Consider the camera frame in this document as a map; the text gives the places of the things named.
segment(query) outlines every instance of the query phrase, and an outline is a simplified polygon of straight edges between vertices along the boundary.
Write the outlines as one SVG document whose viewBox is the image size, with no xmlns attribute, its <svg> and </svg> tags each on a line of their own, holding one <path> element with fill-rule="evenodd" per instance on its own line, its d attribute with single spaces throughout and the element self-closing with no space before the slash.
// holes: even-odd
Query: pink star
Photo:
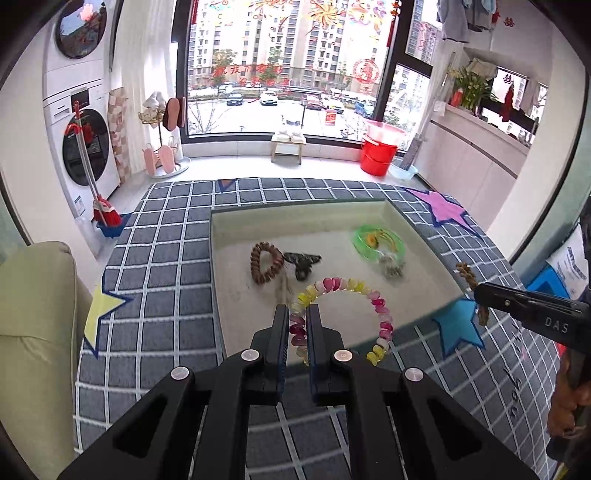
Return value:
<svg viewBox="0 0 591 480">
<path fill-rule="evenodd" d="M 431 213 L 433 214 L 433 218 L 435 220 L 434 226 L 439 226 L 442 223 L 453 220 L 469 232 L 480 237 L 480 235 L 478 235 L 464 220 L 464 215 L 468 213 L 464 207 L 452 202 L 448 202 L 445 197 L 438 192 L 420 192 L 419 190 L 411 189 L 407 190 L 415 197 L 429 204 L 431 207 Z"/>
</svg>

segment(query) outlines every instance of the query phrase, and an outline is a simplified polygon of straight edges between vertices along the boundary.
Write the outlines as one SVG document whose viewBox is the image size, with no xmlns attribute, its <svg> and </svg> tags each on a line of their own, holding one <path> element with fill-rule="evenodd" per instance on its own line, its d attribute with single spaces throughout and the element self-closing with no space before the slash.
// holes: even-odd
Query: grid pattern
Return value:
<svg viewBox="0 0 591 480">
<path fill-rule="evenodd" d="M 76 452 L 87 448 L 173 367 L 199 371 L 223 360 L 210 282 L 211 209 L 353 198 L 391 201 L 449 270 L 466 262 L 478 281 L 522 288 L 471 217 L 466 221 L 481 238 L 452 224 L 434 227 L 426 204 L 400 187 L 251 178 L 239 179 L 222 193 L 212 181 L 155 184 L 130 218 L 105 271 L 106 288 L 134 301 L 102 321 L 98 359 L 86 348 L 80 353 Z M 492 312 L 487 327 L 477 328 L 484 350 L 464 345 L 444 360 L 435 322 L 404 326 L 394 332 L 393 354 L 380 367 L 425 370 L 545 480 L 554 466 L 545 455 L 545 425 L 559 362 L 554 343 L 498 311 Z M 287 372 L 280 405 L 251 409 L 250 425 L 247 479 L 350 478 L 345 412 L 314 406 L 301 371 Z"/>
</svg>

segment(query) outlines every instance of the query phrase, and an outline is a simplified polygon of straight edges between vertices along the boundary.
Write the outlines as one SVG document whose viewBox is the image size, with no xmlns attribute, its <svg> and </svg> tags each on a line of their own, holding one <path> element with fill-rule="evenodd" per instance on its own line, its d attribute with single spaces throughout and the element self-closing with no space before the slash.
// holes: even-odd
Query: red hanging ornament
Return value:
<svg viewBox="0 0 591 480">
<path fill-rule="evenodd" d="M 503 108 L 501 109 L 501 118 L 504 122 L 509 121 L 509 117 L 511 116 L 511 111 L 513 110 L 513 92 L 514 92 L 513 84 L 507 90 L 507 94 L 505 95 L 505 102 L 503 102 Z"/>
</svg>

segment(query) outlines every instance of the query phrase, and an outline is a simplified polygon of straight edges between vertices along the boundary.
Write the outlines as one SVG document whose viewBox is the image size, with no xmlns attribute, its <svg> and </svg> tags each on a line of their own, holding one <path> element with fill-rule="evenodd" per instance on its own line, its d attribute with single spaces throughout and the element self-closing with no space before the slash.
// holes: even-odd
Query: broom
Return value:
<svg viewBox="0 0 591 480">
<path fill-rule="evenodd" d="M 115 208 L 100 195 L 99 189 L 96 186 L 95 175 L 92 172 L 90 159 L 88 158 L 88 151 L 86 150 L 86 142 L 83 134 L 84 129 L 82 127 L 82 119 L 80 117 L 80 104 L 78 101 L 74 102 L 74 111 L 76 113 L 76 123 L 68 125 L 67 132 L 69 132 L 72 128 L 74 128 L 74 131 L 76 132 L 76 141 L 78 143 L 78 150 L 80 150 L 80 156 L 82 158 L 82 166 L 84 167 L 88 185 L 94 198 L 94 201 L 92 202 L 93 219 L 97 223 L 102 223 L 104 226 L 110 228 L 118 227 L 123 221 L 121 219 L 121 215 L 118 214 Z"/>
</svg>

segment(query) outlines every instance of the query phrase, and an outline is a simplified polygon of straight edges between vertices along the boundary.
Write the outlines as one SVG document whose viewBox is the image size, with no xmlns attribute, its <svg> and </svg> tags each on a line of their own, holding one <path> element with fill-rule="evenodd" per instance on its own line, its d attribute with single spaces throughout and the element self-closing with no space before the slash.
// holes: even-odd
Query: washing machine door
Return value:
<svg viewBox="0 0 591 480">
<path fill-rule="evenodd" d="M 102 0 L 72 0 L 57 21 L 57 48 L 69 59 L 82 59 L 99 46 L 106 25 Z"/>
<path fill-rule="evenodd" d="M 80 116 L 86 151 L 88 152 L 95 180 L 98 180 L 105 171 L 109 160 L 109 131 L 102 115 L 96 110 L 86 108 L 81 111 Z M 76 122 L 76 118 L 72 117 L 70 123 L 74 122 Z M 88 180 L 84 173 L 82 158 L 76 142 L 76 134 L 73 131 L 69 135 L 64 135 L 62 154 L 70 178 L 78 185 L 87 186 Z"/>
</svg>

